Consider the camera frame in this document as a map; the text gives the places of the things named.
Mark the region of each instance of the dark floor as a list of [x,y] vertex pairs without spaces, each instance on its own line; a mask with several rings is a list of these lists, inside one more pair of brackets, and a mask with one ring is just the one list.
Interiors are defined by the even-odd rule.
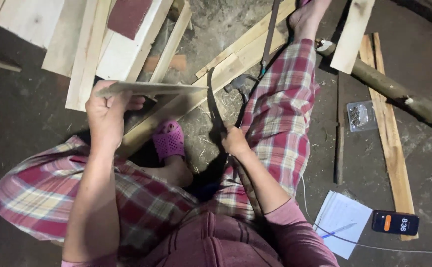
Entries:
[[[194,32],[187,32],[179,54],[186,54],[188,70],[170,71],[166,79],[186,83],[193,74],[241,36],[270,11],[271,0],[192,0]],[[347,0],[333,0],[318,36],[331,39]],[[423,15],[432,21],[426,11]],[[377,0],[367,32],[379,32],[385,71],[404,86],[432,100],[432,23],[390,0]],[[82,112],[64,109],[69,79],[41,70],[45,51],[0,28],[0,54],[23,67],[13,73],[0,69],[0,178],[17,163],[64,141],[86,128]],[[250,72],[256,73],[257,67]],[[310,216],[315,218],[328,190],[356,198],[372,209],[394,208],[385,171],[385,161],[376,130],[347,133],[345,140],[345,183],[332,183],[336,127],[338,78],[317,70],[322,84],[312,113],[309,132],[312,152],[304,174]],[[368,100],[365,86],[353,78],[343,81],[347,101]],[[240,107],[236,94],[218,95],[226,112],[235,120]],[[374,233],[366,226],[360,242],[391,248],[432,250],[432,129],[396,109],[415,212],[420,216],[419,239],[400,242],[398,236]],[[195,109],[182,124],[187,135],[191,167],[202,172],[217,155],[207,140],[209,119],[204,108]],[[302,190],[297,199],[303,203]],[[1,266],[58,266],[59,247],[34,240],[0,218]],[[407,254],[356,247],[350,260],[339,258],[342,266],[431,266],[430,254]]]

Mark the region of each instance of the red plaid pants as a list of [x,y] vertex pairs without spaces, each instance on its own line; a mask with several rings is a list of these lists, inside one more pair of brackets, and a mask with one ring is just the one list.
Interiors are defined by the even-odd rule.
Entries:
[[[313,41],[288,46],[255,89],[241,125],[250,147],[292,196],[310,153],[306,134],[320,88],[314,68]],[[89,147],[72,137],[20,163],[0,180],[0,215],[39,240],[63,241],[88,155]],[[114,168],[121,246],[141,255],[201,211],[247,221],[254,217],[232,167],[225,170],[213,199],[202,204],[130,161],[116,158]]]

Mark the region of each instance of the phone screen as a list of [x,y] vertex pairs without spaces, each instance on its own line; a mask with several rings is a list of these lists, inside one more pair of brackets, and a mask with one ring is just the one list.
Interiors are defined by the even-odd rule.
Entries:
[[376,232],[415,236],[419,229],[419,216],[394,211],[373,211],[371,228]]

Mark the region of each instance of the blue pen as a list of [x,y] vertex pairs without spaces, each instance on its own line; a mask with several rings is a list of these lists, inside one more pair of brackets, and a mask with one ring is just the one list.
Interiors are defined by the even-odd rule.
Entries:
[[[353,227],[355,225],[356,225],[356,223],[352,223],[352,224],[349,224],[347,226],[343,226],[343,227],[341,227],[339,229],[334,230],[333,232],[331,232],[331,234],[334,235],[336,233],[343,232],[344,230],[350,229],[351,227]],[[330,236],[331,235],[326,234],[326,235],[322,236],[321,238],[325,239],[325,238],[330,237]]]

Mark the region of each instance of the white paper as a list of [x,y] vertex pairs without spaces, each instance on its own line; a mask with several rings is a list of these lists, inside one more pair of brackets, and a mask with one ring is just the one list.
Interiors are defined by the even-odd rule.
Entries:
[[[334,191],[329,191],[325,201],[321,205],[315,223],[328,232],[356,223],[351,228],[338,232],[335,235],[350,241],[358,242],[372,212],[372,209],[349,197],[345,197]],[[318,229],[318,227],[314,226],[313,228],[320,236],[326,235],[326,233]],[[355,244],[332,236],[326,237],[323,241],[333,253],[345,259],[350,258],[351,252],[353,252],[355,248]]]

